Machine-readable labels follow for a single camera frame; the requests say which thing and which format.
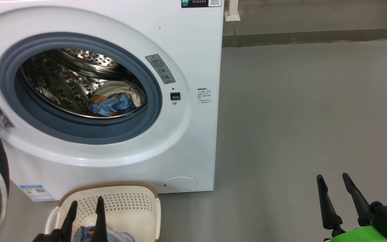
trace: white pipe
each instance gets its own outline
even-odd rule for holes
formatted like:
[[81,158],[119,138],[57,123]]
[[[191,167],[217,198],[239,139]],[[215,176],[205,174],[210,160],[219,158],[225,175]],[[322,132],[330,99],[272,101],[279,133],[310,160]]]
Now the white pipe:
[[238,0],[229,0],[228,11],[225,11],[225,21],[240,21],[240,14],[238,14]]

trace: stainless steel drum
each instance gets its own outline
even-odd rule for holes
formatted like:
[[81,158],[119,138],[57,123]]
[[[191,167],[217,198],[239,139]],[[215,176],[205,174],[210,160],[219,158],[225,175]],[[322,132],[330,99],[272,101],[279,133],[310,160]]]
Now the stainless steel drum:
[[144,91],[141,82],[111,58],[84,49],[54,49],[34,55],[21,66],[23,77],[45,102],[83,118],[121,118],[141,109],[105,117],[89,111],[93,92],[107,81],[126,81]]

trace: washing machine door opening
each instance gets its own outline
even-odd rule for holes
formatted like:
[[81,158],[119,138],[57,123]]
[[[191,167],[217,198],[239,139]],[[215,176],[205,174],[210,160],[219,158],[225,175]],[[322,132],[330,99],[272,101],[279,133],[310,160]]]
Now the washing machine door opening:
[[114,119],[147,104],[141,81],[112,57],[85,49],[52,49],[20,66],[23,80],[43,101],[71,115]]
[[75,33],[29,37],[0,61],[0,89],[26,122],[82,144],[131,139],[157,119],[159,83],[139,58],[106,40]]

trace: gray floor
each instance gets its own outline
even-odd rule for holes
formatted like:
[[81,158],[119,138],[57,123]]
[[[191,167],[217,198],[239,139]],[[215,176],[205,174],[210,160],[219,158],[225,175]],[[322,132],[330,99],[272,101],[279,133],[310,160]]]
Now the gray floor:
[[387,39],[387,0],[240,0],[238,12],[223,47]]
[[[341,173],[387,204],[387,41],[223,49],[221,70],[215,190],[162,195],[162,241],[322,241],[319,173],[346,230]],[[12,187],[1,241],[31,241],[55,205]]]

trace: clothes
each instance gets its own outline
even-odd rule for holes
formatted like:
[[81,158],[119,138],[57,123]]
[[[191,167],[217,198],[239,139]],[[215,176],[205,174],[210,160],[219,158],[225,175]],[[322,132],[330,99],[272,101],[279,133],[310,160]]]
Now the clothes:
[[[81,226],[75,236],[74,242],[89,242],[95,234],[95,226]],[[107,239],[109,242],[135,242],[129,233],[117,233],[107,224]]]
[[134,102],[135,107],[146,102],[146,94],[135,84],[126,81],[107,81],[100,88],[93,92],[93,95],[110,96],[117,93],[126,93]]
[[93,92],[89,110],[102,116],[115,116],[135,110],[146,101],[146,94],[126,81],[107,81]]
[[126,93],[112,94],[108,97],[94,95],[89,100],[89,110],[102,116],[115,116],[135,110],[133,101]]

